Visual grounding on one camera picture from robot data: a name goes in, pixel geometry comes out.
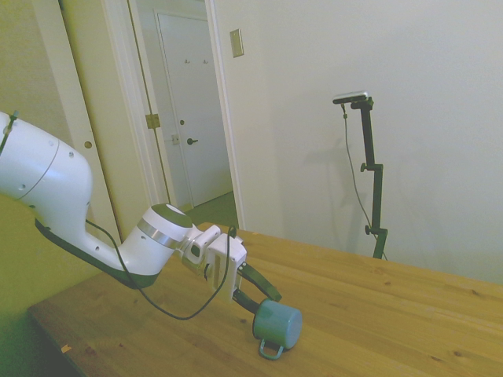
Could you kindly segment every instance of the door hinge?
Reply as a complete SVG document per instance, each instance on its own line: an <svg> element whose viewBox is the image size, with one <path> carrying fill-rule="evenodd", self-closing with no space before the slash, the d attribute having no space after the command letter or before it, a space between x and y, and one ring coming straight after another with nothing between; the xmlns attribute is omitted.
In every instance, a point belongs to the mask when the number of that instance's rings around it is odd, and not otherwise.
<svg viewBox="0 0 503 377"><path fill-rule="evenodd" d="M149 130L154 130L160 127L159 114L147 114L145 115L147 119L147 128Z"/></svg>

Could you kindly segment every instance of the black cable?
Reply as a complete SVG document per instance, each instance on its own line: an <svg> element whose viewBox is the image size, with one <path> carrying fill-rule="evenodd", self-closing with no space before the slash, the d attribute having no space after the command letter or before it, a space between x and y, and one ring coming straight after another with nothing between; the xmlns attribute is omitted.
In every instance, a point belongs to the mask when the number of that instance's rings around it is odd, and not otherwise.
<svg viewBox="0 0 503 377"><path fill-rule="evenodd" d="M347 150L347 158L349 159L349 164L351 166L351 175L353 177L353 186L354 186L354 192L356 192L356 197L358 198L358 202L360 203L360 208L363 210L363 214L365 215L365 218L367 219L367 224L369 225L369 228L372 228L370 225L370 219L369 216L367 215L367 211L363 207L362 200L360 199L360 194L358 193L358 188L356 186L356 178L354 177L354 168L353 168L353 160L351 159L351 154L349 153L349 144L347 142L347 113L346 113L346 107L344 104L340 104L340 107L343 108L343 113L344 113L344 131L346 135L346 150ZM383 256L384 259L387 260L387 256L383 251Z"/></svg>
<svg viewBox="0 0 503 377"><path fill-rule="evenodd" d="M152 299L136 284L136 281L134 281L134 278L131 276L129 270L127 269L126 265L124 264L124 260L123 260L123 257L120 255L120 251L119 251L119 248L117 247L117 243L115 242L115 240L113 239L112 235L110 233L108 233L105 229L103 229L102 227L92 223L91 221L89 220L86 220L86 223L93 226L94 228L98 229L98 230L101 230L104 234L106 234L108 236L108 238L112 241L113 243L113 246L114 248L116 249L116 252L117 252L117 256L119 257L119 260L120 260L120 264L121 266L123 267L124 269L124 272L126 273L127 277L129 278L129 280L131 281L131 283L133 283L133 285L140 291L141 295L145 298L145 300L147 300L152 306L154 306L156 309L158 309L159 311L161 311L162 313L166 314L167 316L171 317L171 318L174 318L176 320L190 320L192 318L194 318L197 314L201 313L204 308L206 308L206 306L213 300L213 298L215 298L215 296L220 292L220 290L222 289L223 287L223 284L226 282L226 278L227 278L227 273L229 271L229 258L230 258L230 233L232 232L233 234L236 234L236 227L235 226L230 226L229 227L229 231L227 232L227 259L226 259L226 271L224 272L223 274L223 279L222 279L222 282L220 283L220 285L218 286L217 290L213 293L213 295L211 295L211 297L204 303L204 305L202 305L195 313L191 314L190 316L188 317L179 317L173 313L170 313L168 311L166 311L165 309L161 308L160 306L158 306L154 301L152 301Z"/></svg>
<svg viewBox="0 0 503 377"><path fill-rule="evenodd" d="M17 119L17 115L18 115L17 110L14 112L14 114L9 115L9 118L10 118L9 124L3 130L3 139L2 139L2 143L0 144L0 156L2 155L3 148L6 146L7 138L9 137L10 131L13 130L13 124L14 124L14 121Z"/></svg>

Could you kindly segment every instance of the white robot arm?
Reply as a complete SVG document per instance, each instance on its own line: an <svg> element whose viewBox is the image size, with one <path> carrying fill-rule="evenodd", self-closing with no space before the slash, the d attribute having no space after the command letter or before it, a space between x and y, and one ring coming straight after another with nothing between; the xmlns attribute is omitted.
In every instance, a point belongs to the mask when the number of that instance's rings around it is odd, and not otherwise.
<svg viewBox="0 0 503 377"><path fill-rule="evenodd" d="M177 252L182 263L204 276L224 301L234 300L257 314L260 305L240 291L241 278L250 280L270 300L281 299L276 288L245 262L247 252L239 237L221 234L215 225L201 232L170 204L150 207L117 250L91 236L85 224L93 178L86 159L63 141L18 119L16 113L0 112L0 130L4 134L0 194L32 208L37 229L56 245L131 288L152 285Z"/></svg>

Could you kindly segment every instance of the silver ring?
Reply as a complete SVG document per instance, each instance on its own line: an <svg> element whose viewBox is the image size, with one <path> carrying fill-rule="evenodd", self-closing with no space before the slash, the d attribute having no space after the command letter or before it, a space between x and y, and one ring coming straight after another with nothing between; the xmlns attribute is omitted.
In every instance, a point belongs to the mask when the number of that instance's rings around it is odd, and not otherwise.
<svg viewBox="0 0 503 377"><path fill-rule="evenodd" d="M169 236L166 236L160 230L151 226L143 218L139 221L138 225L136 226L138 227L138 229L140 229L144 234L152 238L154 241L160 243L161 245L169 249L175 250L182 244L181 241L173 240Z"/></svg>

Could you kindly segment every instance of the wood grain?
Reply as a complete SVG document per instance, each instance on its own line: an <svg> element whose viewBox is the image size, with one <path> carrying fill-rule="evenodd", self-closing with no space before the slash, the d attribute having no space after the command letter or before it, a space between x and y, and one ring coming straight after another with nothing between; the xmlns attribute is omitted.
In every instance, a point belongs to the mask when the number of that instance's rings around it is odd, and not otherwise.
<svg viewBox="0 0 503 377"><path fill-rule="evenodd" d="M253 315L214 300L189 321L156 311L100 274L29 311L88 376L501 376L503 287L239 231L248 262L303 314L298 343L258 355ZM263 295L244 282L255 300ZM170 260L147 290L188 315L210 291Z"/></svg>

